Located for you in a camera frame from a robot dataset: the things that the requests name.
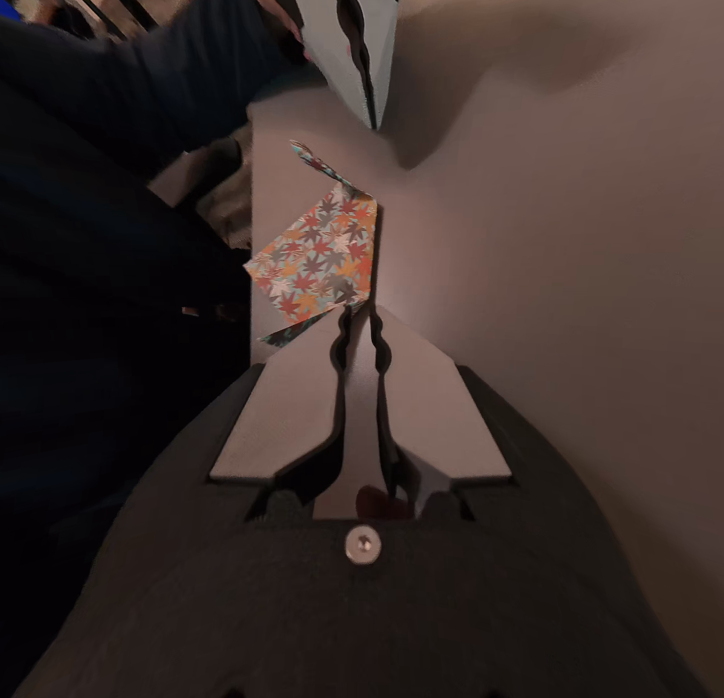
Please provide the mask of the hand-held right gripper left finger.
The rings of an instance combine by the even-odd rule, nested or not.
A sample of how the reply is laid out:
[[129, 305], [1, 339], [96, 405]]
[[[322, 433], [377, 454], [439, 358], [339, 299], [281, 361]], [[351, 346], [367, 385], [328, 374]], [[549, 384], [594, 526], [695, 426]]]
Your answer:
[[263, 365], [209, 478], [312, 503], [339, 476], [352, 309], [332, 309]]

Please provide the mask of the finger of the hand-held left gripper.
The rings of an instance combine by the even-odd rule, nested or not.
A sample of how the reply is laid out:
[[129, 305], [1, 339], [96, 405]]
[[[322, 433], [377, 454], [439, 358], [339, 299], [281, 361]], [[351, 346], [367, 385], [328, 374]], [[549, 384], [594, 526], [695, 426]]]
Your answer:
[[364, 105], [369, 127], [382, 126], [393, 63], [399, 0], [349, 0], [356, 21], [356, 50], [361, 66]]
[[369, 130], [373, 118], [364, 71], [352, 53], [347, 28], [340, 22], [342, 0], [295, 0], [301, 14], [298, 25], [305, 51], [329, 87]]

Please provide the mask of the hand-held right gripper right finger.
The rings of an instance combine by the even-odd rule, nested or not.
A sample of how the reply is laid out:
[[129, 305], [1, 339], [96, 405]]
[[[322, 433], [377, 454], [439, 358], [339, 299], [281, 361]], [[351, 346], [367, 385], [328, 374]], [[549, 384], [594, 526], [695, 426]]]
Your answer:
[[454, 362], [382, 306], [370, 312], [379, 459], [414, 516], [430, 496], [507, 482], [512, 471]]

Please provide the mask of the maple leaf patterned origami paper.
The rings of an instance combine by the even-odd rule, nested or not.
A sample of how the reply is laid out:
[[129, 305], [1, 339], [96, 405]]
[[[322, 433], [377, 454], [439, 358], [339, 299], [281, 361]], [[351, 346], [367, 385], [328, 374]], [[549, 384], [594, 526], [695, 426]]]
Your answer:
[[245, 264], [251, 282], [284, 316], [285, 328], [258, 339], [282, 348], [329, 312], [355, 314], [373, 284], [378, 204], [303, 143], [290, 141], [309, 167], [334, 181], [330, 192]]

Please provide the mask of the person's left forearm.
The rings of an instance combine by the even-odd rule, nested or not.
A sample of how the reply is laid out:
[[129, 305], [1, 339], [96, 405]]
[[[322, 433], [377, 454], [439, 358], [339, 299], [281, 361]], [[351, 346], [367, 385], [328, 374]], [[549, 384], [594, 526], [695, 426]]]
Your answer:
[[293, 64], [256, 0], [190, 0], [166, 25], [95, 47], [84, 128], [166, 160], [231, 134], [258, 96], [309, 68]]

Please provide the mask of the person's right hand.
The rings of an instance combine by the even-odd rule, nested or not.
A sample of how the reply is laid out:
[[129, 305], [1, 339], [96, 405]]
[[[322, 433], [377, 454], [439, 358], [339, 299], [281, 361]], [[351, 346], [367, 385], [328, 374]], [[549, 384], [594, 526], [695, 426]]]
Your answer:
[[406, 500], [366, 485], [356, 495], [356, 516], [360, 520], [407, 520], [413, 518], [414, 508]]

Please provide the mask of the person's dark clothed body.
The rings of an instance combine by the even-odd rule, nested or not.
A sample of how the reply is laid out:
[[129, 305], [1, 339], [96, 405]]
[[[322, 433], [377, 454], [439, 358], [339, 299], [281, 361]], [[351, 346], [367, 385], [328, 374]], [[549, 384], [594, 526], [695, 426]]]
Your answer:
[[2, 21], [2, 696], [132, 487], [248, 365], [248, 251], [148, 188], [190, 151], [84, 128], [105, 41]]

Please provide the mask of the black metal frame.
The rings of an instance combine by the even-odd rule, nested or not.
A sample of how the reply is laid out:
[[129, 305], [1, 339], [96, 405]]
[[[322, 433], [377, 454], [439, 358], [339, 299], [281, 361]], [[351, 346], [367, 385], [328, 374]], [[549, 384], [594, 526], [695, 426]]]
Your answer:
[[69, 3], [89, 15], [91, 25], [99, 32], [116, 41], [126, 41], [159, 26], [139, 0], [69, 0]]

